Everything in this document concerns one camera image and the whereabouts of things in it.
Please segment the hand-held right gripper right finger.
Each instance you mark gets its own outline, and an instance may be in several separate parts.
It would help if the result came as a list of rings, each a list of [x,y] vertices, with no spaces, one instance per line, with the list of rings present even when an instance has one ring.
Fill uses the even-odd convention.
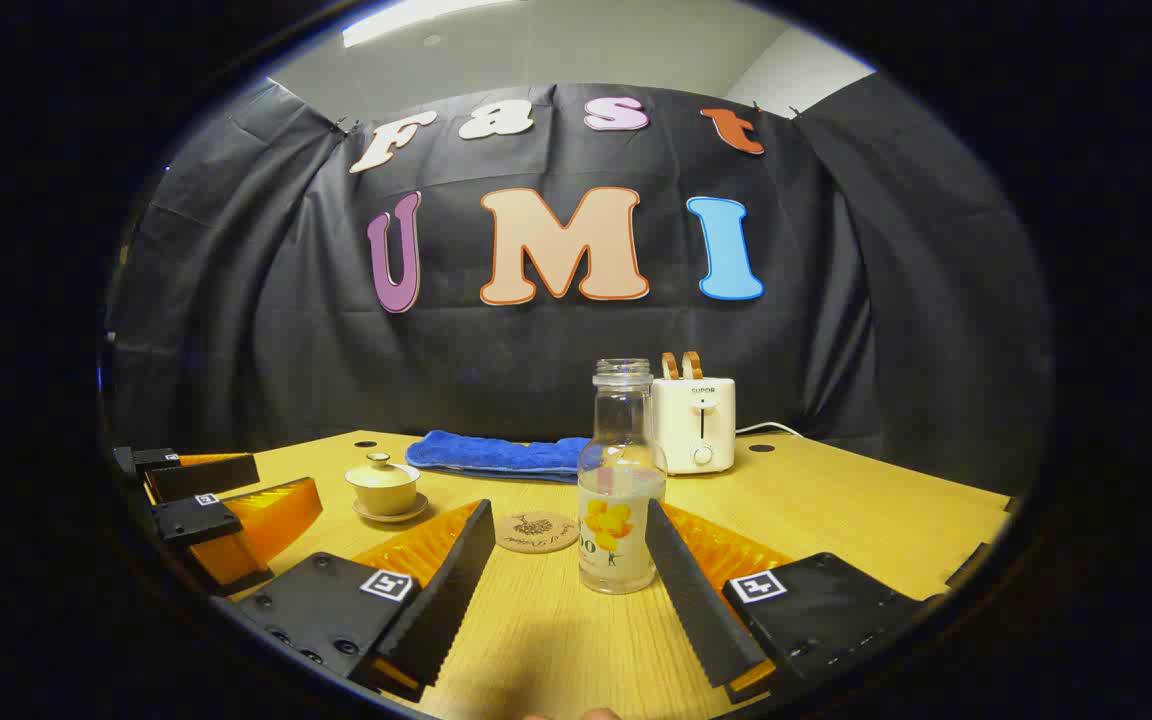
[[[835,553],[791,560],[655,500],[645,529],[692,652],[708,683],[735,703],[791,697],[838,679],[931,606]]]

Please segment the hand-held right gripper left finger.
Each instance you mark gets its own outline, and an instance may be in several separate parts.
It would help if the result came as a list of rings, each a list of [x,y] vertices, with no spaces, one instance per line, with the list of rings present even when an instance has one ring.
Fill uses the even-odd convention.
[[[370,691],[435,684],[495,546],[492,503],[444,511],[343,559],[316,552],[234,602],[247,632]]]

